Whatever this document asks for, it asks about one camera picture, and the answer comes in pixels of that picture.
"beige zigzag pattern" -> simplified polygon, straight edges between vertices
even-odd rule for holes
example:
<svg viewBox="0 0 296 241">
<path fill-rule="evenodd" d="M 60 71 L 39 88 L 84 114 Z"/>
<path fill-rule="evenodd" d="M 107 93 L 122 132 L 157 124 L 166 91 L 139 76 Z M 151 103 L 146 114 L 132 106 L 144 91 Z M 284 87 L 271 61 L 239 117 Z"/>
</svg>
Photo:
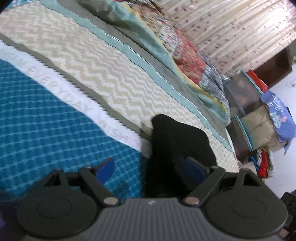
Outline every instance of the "beige zigzag pattern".
<svg viewBox="0 0 296 241">
<path fill-rule="evenodd" d="M 39 2 L 0 15 L 0 32 L 49 58 L 57 67 L 99 93 L 124 118 L 152 127 L 158 113 L 205 131 L 219 166 L 237 172 L 237 163 L 199 118 L 171 98 L 125 54 L 87 28 Z"/>
</svg>

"curtain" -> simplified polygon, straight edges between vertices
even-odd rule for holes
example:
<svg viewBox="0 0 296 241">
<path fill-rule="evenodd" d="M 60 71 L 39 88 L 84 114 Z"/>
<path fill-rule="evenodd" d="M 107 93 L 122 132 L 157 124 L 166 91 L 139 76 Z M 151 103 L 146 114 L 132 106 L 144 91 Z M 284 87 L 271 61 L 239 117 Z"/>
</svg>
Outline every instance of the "curtain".
<svg viewBox="0 0 296 241">
<path fill-rule="evenodd" d="M 221 74 L 256 69 L 296 39 L 288 0 L 158 0 Z"/>
</svg>

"metal screw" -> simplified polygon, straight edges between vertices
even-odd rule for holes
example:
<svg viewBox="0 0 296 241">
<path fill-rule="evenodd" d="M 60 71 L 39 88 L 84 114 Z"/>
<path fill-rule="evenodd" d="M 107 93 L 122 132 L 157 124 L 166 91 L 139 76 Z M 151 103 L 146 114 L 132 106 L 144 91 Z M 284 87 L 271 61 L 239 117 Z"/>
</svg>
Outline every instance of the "metal screw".
<svg viewBox="0 0 296 241">
<path fill-rule="evenodd" d="M 115 205 L 118 203 L 118 199 L 116 197 L 106 197 L 104 203 L 107 205 Z"/>
<path fill-rule="evenodd" d="M 200 202 L 200 200 L 197 197 L 187 197 L 184 201 L 189 205 L 197 205 Z"/>
</svg>

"bed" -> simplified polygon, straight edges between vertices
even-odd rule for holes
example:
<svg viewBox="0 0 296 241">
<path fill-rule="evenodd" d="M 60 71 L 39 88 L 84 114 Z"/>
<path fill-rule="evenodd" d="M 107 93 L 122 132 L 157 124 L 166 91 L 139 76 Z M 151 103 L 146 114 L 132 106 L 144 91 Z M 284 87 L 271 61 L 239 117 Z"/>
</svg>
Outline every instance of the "bed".
<svg viewBox="0 0 296 241">
<path fill-rule="evenodd" d="M 238 172 L 213 95 L 107 22 L 69 0 L 13 1 L 0 14 L 1 199 L 52 169 L 108 157 L 115 172 L 105 186 L 121 200 L 142 196 L 159 113 L 203 130 L 217 164 Z"/>
</svg>

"black cloth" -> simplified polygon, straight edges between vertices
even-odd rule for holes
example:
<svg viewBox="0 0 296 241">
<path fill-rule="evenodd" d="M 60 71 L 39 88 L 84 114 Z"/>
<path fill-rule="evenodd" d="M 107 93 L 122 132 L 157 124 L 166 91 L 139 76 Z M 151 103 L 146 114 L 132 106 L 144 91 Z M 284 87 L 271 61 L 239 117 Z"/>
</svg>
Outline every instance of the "black cloth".
<svg viewBox="0 0 296 241">
<path fill-rule="evenodd" d="M 152 119 L 152 156 L 146 173 L 147 197 L 186 196 L 196 185 L 186 178 L 181 161 L 193 157 L 201 164 L 216 166 L 216 157 L 204 131 L 166 115 Z"/>
</svg>

